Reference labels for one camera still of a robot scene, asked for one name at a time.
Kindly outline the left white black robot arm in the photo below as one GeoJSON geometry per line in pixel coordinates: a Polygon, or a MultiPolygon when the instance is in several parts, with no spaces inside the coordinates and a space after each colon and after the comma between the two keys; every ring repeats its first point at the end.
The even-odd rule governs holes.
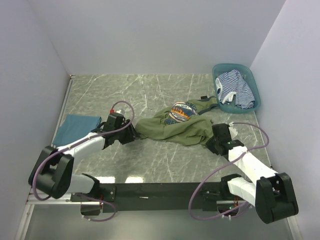
{"type": "Polygon", "coordinates": [[[43,192],[48,198],[59,199],[65,194],[82,194],[88,201],[100,197],[100,181],[88,174],[73,174],[76,164],[91,154],[102,151],[115,141],[122,145],[133,142],[137,134],[131,119],[118,112],[111,112],[107,121],[102,122],[86,136],[65,146],[46,146],[29,176],[28,182],[36,199],[43,192]]]}

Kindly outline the olive green tank top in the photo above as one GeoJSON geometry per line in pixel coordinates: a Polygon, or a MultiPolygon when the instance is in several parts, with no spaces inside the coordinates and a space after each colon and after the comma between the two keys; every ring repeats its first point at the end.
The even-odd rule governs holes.
{"type": "Polygon", "coordinates": [[[142,139],[166,141],[183,146],[205,145],[214,136],[213,120],[205,116],[218,106],[216,97],[178,101],[157,112],[151,118],[142,118],[135,130],[142,139]]]}

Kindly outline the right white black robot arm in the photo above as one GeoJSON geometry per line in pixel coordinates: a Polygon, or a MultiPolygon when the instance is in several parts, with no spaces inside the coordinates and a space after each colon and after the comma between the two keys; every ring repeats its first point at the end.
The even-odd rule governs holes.
{"type": "Polygon", "coordinates": [[[236,173],[222,177],[221,197],[230,200],[237,196],[250,203],[266,224],[297,215],[299,207],[290,176],[262,163],[240,140],[234,139],[231,128],[226,123],[214,124],[213,136],[205,145],[239,168],[248,180],[236,173]]]}

